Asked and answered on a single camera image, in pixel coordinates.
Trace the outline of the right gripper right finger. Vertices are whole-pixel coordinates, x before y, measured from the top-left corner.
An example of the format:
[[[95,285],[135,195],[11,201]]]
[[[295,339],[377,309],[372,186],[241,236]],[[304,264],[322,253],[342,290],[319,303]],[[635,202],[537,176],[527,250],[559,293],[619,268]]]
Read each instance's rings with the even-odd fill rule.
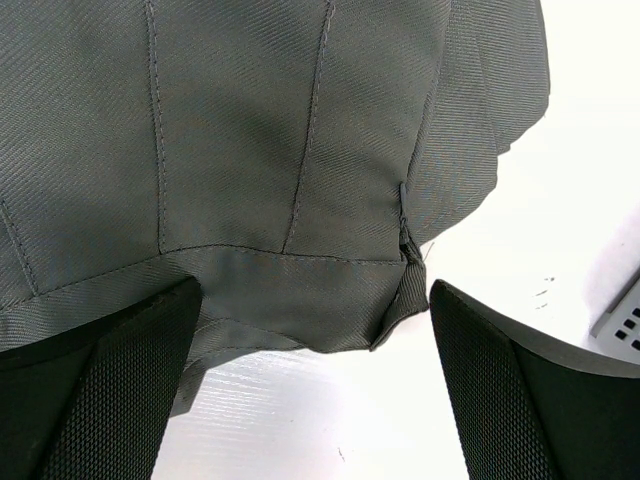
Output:
[[[431,320],[472,479],[639,477],[639,367],[437,280]]]

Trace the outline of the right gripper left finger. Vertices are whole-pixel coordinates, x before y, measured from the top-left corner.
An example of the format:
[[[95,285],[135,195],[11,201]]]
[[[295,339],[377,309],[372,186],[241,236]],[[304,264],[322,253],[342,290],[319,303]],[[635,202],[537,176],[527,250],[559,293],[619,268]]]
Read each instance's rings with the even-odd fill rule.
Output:
[[[2,478],[150,478],[201,303],[189,278],[2,352]]]

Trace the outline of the grey pleated skirt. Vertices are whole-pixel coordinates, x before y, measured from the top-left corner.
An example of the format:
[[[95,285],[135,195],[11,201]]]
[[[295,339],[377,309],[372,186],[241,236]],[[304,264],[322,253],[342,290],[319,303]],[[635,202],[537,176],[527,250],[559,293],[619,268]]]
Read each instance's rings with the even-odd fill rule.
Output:
[[[194,277],[189,370],[376,348],[549,90],[537,1],[5,1],[1,346]]]

